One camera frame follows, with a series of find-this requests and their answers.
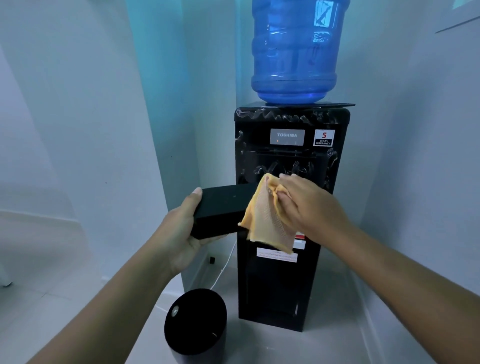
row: right hand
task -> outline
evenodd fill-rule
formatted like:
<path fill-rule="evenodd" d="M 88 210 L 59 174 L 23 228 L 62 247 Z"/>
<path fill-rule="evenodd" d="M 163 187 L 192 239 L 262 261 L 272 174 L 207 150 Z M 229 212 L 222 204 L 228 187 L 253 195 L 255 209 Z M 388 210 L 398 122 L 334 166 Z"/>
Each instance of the right hand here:
<path fill-rule="evenodd" d="M 298 231 L 310 240 L 330 246 L 353 228 L 342 206 L 329 192 L 297 175 L 280 174 L 280 183 L 290 193 L 279 192 L 278 199 Z"/>

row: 5 years warranty label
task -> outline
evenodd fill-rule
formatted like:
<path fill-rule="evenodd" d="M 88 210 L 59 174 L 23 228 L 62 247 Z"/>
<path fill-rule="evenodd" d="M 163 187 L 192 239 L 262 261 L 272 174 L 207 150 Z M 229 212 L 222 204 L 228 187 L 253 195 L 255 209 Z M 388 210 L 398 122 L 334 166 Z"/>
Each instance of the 5 years warranty label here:
<path fill-rule="evenodd" d="M 315 130 L 313 146 L 333 146 L 335 130 Z"/>

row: bin lid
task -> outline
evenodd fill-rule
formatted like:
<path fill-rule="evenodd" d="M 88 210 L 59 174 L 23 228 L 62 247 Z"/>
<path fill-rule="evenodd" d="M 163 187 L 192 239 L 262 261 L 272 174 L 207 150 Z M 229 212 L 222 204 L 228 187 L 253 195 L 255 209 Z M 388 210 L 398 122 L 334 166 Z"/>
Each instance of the bin lid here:
<path fill-rule="evenodd" d="M 169 347 L 181 355 L 212 348 L 227 326 L 227 307 L 220 295 L 200 288 L 186 292 L 168 310 L 164 333 Z"/>

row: left hand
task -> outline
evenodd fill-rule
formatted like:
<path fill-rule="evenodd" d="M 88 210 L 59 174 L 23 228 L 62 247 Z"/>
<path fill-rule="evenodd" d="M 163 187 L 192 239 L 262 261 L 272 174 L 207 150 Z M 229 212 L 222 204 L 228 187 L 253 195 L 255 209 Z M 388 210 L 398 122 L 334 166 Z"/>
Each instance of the left hand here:
<path fill-rule="evenodd" d="M 158 244 L 168 257 L 172 276 L 182 272 L 197 255 L 200 248 L 214 240 L 209 238 L 198 240 L 190 233 L 193 227 L 193 214 L 202 199 L 202 189 L 196 188 L 183 200 L 181 206 L 171 210 L 149 239 L 152 244 Z"/>

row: hand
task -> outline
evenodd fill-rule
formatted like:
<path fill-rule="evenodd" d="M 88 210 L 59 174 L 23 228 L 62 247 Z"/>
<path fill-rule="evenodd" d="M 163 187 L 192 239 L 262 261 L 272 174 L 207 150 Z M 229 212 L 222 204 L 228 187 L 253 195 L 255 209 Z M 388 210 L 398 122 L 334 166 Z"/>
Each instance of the hand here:
<path fill-rule="evenodd" d="M 172 276 L 182 272 L 197 255 L 200 248 L 214 240 L 198 240 L 190 236 L 193 227 L 193 213 L 202 199 L 202 189 L 197 187 L 183 200 L 181 206 L 171 210 L 149 239 L 150 243 L 161 246 L 167 254 L 167 261 Z"/>
<path fill-rule="evenodd" d="M 310 240 L 328 247 L 338 234 L 353 228 L 337 199 L 315 183 L 295 174 L 280 174 L 280 183 L 291 196 L 278 193 L 285 213 Z"/>

